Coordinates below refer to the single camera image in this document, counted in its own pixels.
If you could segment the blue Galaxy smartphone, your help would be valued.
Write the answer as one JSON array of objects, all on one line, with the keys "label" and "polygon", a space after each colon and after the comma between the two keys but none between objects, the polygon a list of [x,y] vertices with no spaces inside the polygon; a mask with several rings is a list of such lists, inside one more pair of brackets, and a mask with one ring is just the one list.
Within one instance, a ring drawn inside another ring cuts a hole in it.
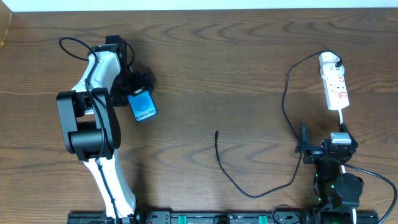
[{"label": "blue Galaxy smartphone", "polygon": [[157,114],[154,101],[148,91],[137,96],[129,95],[127,99],[137,122],[147,120]]}]

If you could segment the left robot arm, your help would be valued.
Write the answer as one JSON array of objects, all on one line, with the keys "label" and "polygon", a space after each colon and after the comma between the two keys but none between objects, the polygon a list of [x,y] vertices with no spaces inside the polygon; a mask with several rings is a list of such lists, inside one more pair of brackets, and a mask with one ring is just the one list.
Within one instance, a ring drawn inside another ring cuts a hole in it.
[{"label": "left robot arm", "polygon": [[81,80],[57,95],[63,139],[69,153],[90,170],[105,203],[104,212],[71,212],[68,223],[145,223],[127,184],[119,158],[121,128],[115,108],[129,106],[137,122],[157,114],[153,85],[145,73],[133,71],[133,52],[120,35],[88,48]]}]

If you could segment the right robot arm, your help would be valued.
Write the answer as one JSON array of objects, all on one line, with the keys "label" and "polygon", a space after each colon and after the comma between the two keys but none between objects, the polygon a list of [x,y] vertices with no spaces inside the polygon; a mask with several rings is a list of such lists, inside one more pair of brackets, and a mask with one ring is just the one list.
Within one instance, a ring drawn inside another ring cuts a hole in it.
[{"label": "right robot arm", "polygon": [[301,124],[295,151],[303,163],[315,166],[313,188],[319,203],[307,214],[307,223],[357,223],[356,209],[363,192],[363,179],[343,166],[356,152],[358,143],[344,124],[319,146],[309,144],[307,127]]}]

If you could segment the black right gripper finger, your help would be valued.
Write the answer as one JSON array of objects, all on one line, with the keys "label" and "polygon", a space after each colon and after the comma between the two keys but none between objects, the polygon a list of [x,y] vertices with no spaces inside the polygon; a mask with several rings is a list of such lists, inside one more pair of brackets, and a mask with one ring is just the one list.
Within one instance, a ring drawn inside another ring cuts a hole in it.
[{"label": "black right gripper finger", "polygon": [[299,148],[303,148],[303,147],[308,146],[307,127],[306,127],[305,123],[301,124],[300,130],[301,130],[301,133],[299,136],[297,146]]},{"label": "black right gripper finger", "polygon": [[341,133],[346,133],[346,134],[348,134],[348,136],[350,137],[351,140],[354,139],[354,138],[352,137],[352,135],[349,133],[348,128],[346,127],[345,123],[341,123],[341,124],[340,124],[340,132],[341,132]]}]

